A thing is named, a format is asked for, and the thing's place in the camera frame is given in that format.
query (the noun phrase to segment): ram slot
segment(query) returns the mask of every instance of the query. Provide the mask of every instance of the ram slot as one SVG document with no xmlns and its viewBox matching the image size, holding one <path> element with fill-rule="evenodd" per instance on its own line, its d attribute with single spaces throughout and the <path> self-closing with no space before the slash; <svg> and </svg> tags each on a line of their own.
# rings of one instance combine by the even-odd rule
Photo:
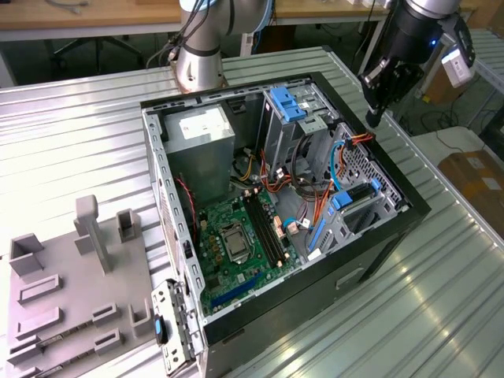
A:
<svg viewBox="0 0 504 378">
<path fill-rule="evenodd" d="M 262 209 L 261 202 L 257 197 L 252 197 L 244 198 L 243 204 L 271 268 L 275 268 L 278 261 L 285 262 L 282 246 L 271 228 L 271 224 Z"/>
</svg>

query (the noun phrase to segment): green motherboard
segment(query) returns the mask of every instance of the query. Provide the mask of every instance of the green motherboard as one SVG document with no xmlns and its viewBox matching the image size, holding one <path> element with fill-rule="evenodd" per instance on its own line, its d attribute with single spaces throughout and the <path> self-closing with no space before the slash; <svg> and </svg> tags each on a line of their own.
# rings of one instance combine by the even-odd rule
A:
<svg viewBox="0 0 504 378">
<path fill-rule="evenodd" d="M 253 209 L 251 203 L 233 198 L 199 212 L 198 260 L 206 282 L 201 295 L 206 316 L 301 265 L 287 238 L 280 240 L 273 234 L 276 213 L 268 194 L 260 192 Z M 257 227 L 259 221 L 263 221 L 261 227 Z M 281 248 L 282 261 L 272 260 L 271 245 Z"/>
</svg>

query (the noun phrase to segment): cpu socket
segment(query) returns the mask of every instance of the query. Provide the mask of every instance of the cpu socket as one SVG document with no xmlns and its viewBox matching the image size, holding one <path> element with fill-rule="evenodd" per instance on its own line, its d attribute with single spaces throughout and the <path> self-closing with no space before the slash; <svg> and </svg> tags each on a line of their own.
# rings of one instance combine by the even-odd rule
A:
<svg viewBox="0 0 504 378">
<path fill-rule="evenodd" d="M 220 230 L 220 235 L 228 252 L 229 260 L 236 264 L 244 263 L 250 255 L 250 244 L 243 226 L 238 222 L 231 223 Z"/>
</svg>

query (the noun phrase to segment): corrugated metal surface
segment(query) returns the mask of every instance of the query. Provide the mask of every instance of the corrugated metal surface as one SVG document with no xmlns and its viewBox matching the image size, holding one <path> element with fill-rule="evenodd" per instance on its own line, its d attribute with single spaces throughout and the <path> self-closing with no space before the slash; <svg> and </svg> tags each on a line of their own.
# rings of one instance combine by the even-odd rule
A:
<svg viewBox="0 0 504 378">
<path fill-rule="evenodd" d="M 361 119 L 367 109 L 354 77 L 320 48 L 228 59 L 224 68 L 231 84 L 322 71 Z M 176 92 L 164 69 L 0 91 L 2 253 L 11 236 L 71 231 L 74 198 L 94 193 L 100 220 L 124 207 L 140 213 L 157 283 L 168 260 L 138 101 Z M 432 207 L 427 220 L 375 277 L 231 376 L 502 376 L 502 240 L 392 122 L 382 122 L 378 140 Z M 87 376 L 163 372 L 149 343 Z"/>
<path fill-rule="evenodd" d="M 471 30 L 476 70 L 504 95 L 504 40 L 485 29 Z"/>
</svg>

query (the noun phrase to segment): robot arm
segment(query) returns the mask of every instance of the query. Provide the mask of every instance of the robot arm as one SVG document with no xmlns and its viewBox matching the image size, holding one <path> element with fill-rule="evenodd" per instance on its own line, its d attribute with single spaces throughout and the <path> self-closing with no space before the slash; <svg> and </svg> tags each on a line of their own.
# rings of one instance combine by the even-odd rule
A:
<svg viewBox="0 0 504 378">
<path fill-rule="evenodd" d="M 180 0 L 184 43 L 176 62 L 176 78 L 186 92 L 224 85 L 221 38 L 258 32 L 269 22 L 272 0 Z M 191 20 L 194 9 L 198 9 Z"/>
<path fill-rule="evenodd" d="M 442 59 L 454 87 L 473 77 L 475 53 L 469 29 L 458 13 L 460 0 L 398 0 L 377 45 L 371 64 L 359 80 L 369 104 L 369 126 L 401 100 L 424 75 L 420 65 L 432 55 L 443 33 L 455 41 Z"/>
</svg>

